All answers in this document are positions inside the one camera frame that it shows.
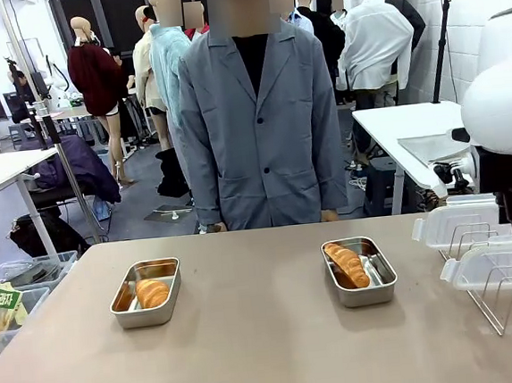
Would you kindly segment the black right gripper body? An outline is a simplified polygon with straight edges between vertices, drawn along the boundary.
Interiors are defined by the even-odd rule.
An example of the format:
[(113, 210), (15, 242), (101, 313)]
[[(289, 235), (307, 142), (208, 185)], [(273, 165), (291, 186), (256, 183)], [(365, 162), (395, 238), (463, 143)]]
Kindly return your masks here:
[(512, 196), (512, 154), (498, 154), (481, 146), (472, 147), (476, 182), (480, 193)]

